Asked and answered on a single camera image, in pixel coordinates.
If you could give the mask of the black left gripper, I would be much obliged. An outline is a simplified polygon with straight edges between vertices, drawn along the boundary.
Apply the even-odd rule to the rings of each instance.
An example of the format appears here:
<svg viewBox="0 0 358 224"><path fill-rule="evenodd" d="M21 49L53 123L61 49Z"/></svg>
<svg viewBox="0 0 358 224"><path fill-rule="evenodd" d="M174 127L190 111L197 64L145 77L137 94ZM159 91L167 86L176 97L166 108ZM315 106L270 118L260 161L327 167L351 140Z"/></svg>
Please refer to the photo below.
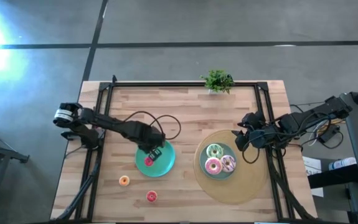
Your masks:
<svg viewBox="0 0 358 224"><path fill-rule="evenodd" d="M128 121L125 126L127 128L125 138L135 142L143 152L150 153L148 157L152 161L162 154L158 147L164 146L165 134L154 126L140 121Z"/></svg>

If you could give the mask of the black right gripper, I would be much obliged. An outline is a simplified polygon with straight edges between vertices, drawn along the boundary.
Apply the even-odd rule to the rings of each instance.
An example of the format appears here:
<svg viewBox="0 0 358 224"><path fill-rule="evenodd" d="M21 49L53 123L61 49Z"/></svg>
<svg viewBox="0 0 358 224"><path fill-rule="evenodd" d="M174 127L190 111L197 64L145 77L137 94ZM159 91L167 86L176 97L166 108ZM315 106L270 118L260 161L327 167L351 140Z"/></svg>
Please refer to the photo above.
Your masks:
<svg viewBox="0 0 358 224"><path fill-rule="evenodd" d="M279 127L276 124L265 125L266 119L264 114L257 111L256 113L247 113L237 123L238 126L247 128L248 131L232 131L235 136L235 144L239 151L246 151L249 145L254 148L265 148L267 145L275 144L279 140Z"/></svg>

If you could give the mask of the large pink frosted donut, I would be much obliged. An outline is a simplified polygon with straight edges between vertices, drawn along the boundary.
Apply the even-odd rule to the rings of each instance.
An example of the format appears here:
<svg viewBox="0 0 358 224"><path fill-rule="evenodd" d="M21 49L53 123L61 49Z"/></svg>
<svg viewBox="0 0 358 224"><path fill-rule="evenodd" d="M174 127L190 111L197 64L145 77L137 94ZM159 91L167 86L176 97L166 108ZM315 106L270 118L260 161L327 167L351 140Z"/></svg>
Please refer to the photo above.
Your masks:
<svg viewBox="0 0 358 224"><path fill-rule="evenodd" d="M221 173L223 165L219 158L210 157L205 162L205 170L210 175L217 175Z"/></svg>

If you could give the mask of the teal plate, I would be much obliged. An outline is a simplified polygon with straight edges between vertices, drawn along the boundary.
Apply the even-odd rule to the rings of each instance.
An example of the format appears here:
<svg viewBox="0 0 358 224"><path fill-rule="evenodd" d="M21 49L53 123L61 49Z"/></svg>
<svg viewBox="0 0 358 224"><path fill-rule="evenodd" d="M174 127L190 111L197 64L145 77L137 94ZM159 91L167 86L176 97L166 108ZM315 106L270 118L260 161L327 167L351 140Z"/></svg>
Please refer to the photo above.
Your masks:
<svg viewBox="0 0 358 224"><path fill-rule="evenodd" d="M134 162L138 170L145 176L161 177L167 174L174 165L176 152L172 144L169 141L166 141L164 147L159 147L158 149L162 152L162 154L156 159L156 161L153 162L151 166L147 166L144 163L144 160L148 155L140 149L136 150Z"/></svg>

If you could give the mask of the large white purple-striped donut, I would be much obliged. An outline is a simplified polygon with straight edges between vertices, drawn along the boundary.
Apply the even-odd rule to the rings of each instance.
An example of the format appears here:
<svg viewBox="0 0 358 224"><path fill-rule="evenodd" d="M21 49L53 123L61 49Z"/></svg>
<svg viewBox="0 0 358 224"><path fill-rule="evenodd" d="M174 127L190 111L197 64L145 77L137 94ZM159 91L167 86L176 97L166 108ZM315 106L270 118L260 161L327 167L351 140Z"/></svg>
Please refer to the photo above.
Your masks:
<svg viewBox="0 0 358 224"><path fill-rule="evenodd" d="M222 156L220 161L222 163L222 170L224 172L230 173L230 172L233 172L235 170L237 162L236 162L236 160L235 160L235 158L233 156L224 155L224 156Z"/></svg>

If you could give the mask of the large green frosted donut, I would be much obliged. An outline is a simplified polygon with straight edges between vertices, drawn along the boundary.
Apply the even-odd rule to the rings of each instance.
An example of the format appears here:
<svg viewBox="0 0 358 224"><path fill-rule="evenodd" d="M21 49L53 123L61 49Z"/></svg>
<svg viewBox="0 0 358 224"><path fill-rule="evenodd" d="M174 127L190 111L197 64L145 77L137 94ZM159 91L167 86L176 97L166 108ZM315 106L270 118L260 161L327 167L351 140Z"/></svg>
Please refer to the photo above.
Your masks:
<svg viewBox="0 0 358 224"><path fill-rule="evenodd" d="M220 159L224 155L224 148L216 143L210 144L206 148L207 157L216 157Z"/></svg>

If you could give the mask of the blue-grey plate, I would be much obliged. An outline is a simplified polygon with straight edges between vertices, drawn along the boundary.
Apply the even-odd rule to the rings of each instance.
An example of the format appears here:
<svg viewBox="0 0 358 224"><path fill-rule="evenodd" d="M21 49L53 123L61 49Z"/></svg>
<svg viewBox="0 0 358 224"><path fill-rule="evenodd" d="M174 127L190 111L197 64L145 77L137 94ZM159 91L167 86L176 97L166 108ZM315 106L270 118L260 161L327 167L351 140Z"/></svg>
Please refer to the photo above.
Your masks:
<svg viewBox="0 0 358 224"><path fill-rule="evenodd" d="M235 160L237 161L237 157L234 153L234 151L226 144L223 144L221 142L214 142L216 144L219 144L221 145L223 148L224 148L224 155L231 155L235 158ZM206 160L209 158L207 157L207 154L206 154L206 148L207 146L206 145L202 150L201 150L201 153L200 153L200 156L199 156L199 167L201 168L201 171L207 176L207 177L210 177L212 179L215 179L215 180L224 180L224 179L228 179L231 175L233 175L233 173L235 172L235 170L233 172L230 172L230 173L227 173L227 172L224 172L224 171L221 171L221 173L217 174L217 175L210 175L209 173L206 172L205 170L205 162Z"/></svg>

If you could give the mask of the round woven placemat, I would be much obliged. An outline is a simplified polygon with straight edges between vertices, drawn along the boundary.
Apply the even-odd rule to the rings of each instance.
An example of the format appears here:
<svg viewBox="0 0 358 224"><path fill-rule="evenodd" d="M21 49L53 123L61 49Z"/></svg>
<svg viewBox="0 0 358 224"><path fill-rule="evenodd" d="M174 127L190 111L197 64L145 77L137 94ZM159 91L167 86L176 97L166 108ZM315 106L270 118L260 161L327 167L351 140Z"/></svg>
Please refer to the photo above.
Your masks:
<svg viewBox="0 0 358 224"><path fill-rule="evenodd" d="M235 172L228 179L215 180L207 177L199 167L201 150L214 142L228 145L237 157ZM264 155L264 152L251 146L245 152L241 152L230 130L216 131L204 138L197 147L194 157L195 178L204 192L216 201L227 204L244 203L254 198L266 184L268 168Z"/></svg>

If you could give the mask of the green plant in white pot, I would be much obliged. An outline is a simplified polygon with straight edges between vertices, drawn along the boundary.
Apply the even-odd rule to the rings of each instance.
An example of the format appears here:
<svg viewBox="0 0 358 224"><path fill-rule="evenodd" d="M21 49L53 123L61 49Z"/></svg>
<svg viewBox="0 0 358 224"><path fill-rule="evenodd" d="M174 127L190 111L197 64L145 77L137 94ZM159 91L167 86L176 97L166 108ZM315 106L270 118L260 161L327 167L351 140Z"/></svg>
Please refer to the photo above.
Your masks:
<svg viewBox="0 0 358 224"><path fill-rule="evenodd" d="M234 80L225 70L209 70L207 76L200 76L205 81L205 87L212 93L230 93Z"/></svg>

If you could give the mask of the white paper sheet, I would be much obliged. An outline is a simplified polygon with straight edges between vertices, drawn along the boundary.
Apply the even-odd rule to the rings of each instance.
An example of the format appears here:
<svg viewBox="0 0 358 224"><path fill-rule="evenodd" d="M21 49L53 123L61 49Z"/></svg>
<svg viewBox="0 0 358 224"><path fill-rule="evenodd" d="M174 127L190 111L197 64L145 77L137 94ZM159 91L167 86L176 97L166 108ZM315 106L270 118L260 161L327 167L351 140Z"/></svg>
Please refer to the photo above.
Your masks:
<svg viewBox="0 0 358 224"><path fill-rule="evenodd" d="M311 157L303 156L303 161L307 176L321 173L321 161L319 159L313 159ZM313 196L316 197L324 197L324 191L322 187L311 189L311 193Z"/></svg>

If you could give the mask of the black power adapter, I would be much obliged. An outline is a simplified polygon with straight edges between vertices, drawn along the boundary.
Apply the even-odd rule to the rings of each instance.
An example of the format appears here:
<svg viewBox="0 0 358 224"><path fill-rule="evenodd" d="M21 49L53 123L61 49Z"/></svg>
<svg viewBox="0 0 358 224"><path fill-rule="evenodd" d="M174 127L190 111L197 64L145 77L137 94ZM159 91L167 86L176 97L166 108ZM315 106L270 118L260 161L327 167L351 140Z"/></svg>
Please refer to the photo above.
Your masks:
<svg viewBox="0 0 358 224"><path fill-rule="evenodd" d="M340 126L333 124L328 130L318 137L320 143L327 143L331 138L333 138L340 131Z"/></svg>

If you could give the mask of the white bottle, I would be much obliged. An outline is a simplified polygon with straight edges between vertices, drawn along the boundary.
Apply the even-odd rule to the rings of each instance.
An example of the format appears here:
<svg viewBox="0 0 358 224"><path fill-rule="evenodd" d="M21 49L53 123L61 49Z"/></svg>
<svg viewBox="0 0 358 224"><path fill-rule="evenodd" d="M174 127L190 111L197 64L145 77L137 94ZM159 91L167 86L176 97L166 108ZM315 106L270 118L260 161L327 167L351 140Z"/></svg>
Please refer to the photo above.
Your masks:
<svg viewBox="0 0 358 224"><path fill-rule="evenodd" d="M355 157L347 157L347 158L344 158L344 159L339 159L339 160L336 160L334 162L331 162L328 165L328 169L329 170L335 170L335 169L340 169L340 168L343 168L343 167L346 167L346 166L351 166L351 165L354 165L354 164L357 164L356 158Z"/></svg>

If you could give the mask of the black aluminium rig frame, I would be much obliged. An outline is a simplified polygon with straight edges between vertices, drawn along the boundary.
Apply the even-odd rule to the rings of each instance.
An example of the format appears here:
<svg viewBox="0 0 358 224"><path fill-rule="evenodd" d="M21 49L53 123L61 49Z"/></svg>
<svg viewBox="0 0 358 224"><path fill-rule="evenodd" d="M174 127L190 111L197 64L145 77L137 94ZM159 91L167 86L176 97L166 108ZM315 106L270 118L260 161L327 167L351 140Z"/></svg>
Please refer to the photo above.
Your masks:
<svg viewBox="0 0 358 224"><path fill-rule="evenodd" d="M229 94L218 95L209 94L200 81L116 82L110 115L145 123L159 117L176 160L167 174L147 177L135 166L135 145L108 131L97 184L85 195L82 214L71 222L276 222L297 217L269 174L264 188L240 204L216 201L195 178L194 157L202 140L216 131L237 129L244 115L254 111L263 112L266 119L291 111L281 80L239 81ZM122 175L130 178L126 187L119 184ZM153 203L146 200L150 190L158 194Z"/></svg>

